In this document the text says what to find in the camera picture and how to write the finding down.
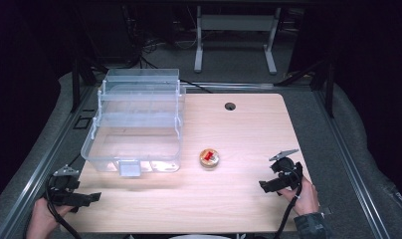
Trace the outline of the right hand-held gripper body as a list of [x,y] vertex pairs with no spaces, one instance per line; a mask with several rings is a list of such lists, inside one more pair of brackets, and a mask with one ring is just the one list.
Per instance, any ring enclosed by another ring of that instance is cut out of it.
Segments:
[[281,182],[281,188],[296,189],[302,182],[302,165],[294,163],[290,155],[298,152],[297,149],[284,150],[270,158],[273,164],[270,169],[278,175],[277,179]]

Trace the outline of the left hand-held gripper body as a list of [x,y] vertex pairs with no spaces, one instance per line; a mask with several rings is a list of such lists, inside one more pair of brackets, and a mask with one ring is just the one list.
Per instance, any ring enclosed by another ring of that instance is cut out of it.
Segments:
[[45,198],[56,206],[78,206],[74,190],[80,185],[79,171],[64,165],[49,176],[46,182]]

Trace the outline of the clear plastic tiered storage box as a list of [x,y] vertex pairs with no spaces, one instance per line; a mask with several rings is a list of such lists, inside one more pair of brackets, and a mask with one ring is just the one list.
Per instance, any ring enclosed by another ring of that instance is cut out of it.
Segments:
[[82,157],[124,177],[177,171],[185,94],[177,69],[108,71]]

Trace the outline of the person's right hand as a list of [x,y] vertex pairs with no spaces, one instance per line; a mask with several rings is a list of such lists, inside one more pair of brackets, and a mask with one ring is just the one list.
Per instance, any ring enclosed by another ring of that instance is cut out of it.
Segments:
[[294,211],[298,216],[316,213],[319,202],[315,186],[305,177],[301,180],[301,193],[299,194]]

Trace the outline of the person's left hand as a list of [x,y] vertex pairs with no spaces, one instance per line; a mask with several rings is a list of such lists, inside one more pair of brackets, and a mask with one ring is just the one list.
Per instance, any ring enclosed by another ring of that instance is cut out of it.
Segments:
[[58,227],[59,223],[49,211],[48,201],[45,198],[38,199],[32,210],[26,239],[50,239],[53,231]]

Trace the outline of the black metal stand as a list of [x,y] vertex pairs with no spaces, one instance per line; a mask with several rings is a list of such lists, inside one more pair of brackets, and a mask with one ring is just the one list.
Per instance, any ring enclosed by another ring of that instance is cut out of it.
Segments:
[[96,77],[92,70],[92,61],[87,57],[75,58],[72,69],[73,104],[71,112],[74,113],[81,103],[81,83],[93,86]]
[[318,61],[304,70],[291,74],[288,78],[275,84],[275,87],[286,87],[300,80],[305,75],[312,73],[309,87],[313,91],[325,89],[324,108],[327,114],[333,117],[333,89],[334,89],[334,65],[329,59]]

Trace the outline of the aluminium floor rail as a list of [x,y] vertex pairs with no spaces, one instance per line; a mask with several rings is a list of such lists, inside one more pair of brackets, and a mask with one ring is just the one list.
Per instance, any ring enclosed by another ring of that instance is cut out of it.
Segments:
[[22,239],[34,201],[44,191],[46,178],[57,168],[84,165],[80,154],[96,110],[96,89],[85,87],[81,102],[72,108],[72,94],[64,90],[31,151],[0,196],[0,239]]
[[353,187],[355,195],[359,201],[361,209],[365,215],[365,218],[370,226],[372,234],[375,239],[391,239],[388,230],[382,220],[379,211],[376,208],[374,200],[372,199],[369,190],[367,189],[363,178],[353,160],[353,157],[347,147],[347,144],[341,134],[341,131],[330,114],[325,108],[325,99],[322,92],[312,93],[321,113],[323,114],[327,125],[335,139],[337,144],[340,158],[344,169],[346,171],[347,177]]
[[181,83],[187,88],[213,90],[233,90],[233,91],[268,91],[277,87],[274,84],[225,84],[225,83]]

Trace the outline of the grey metal desk frame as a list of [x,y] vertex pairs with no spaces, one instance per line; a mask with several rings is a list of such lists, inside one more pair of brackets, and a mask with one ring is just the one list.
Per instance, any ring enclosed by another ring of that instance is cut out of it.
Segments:
[[268,32],[268,42],[263,46],[263,51],[271,75],[277,71],[273,56],[273,46],[280,22],[281,8],[277,8],[273,15],[214,15],[204,14],[202,7],[197,7],[196,17],[196,55],[194,72],[202,72],[203,43],[202,33],[204,31],[250,31]]

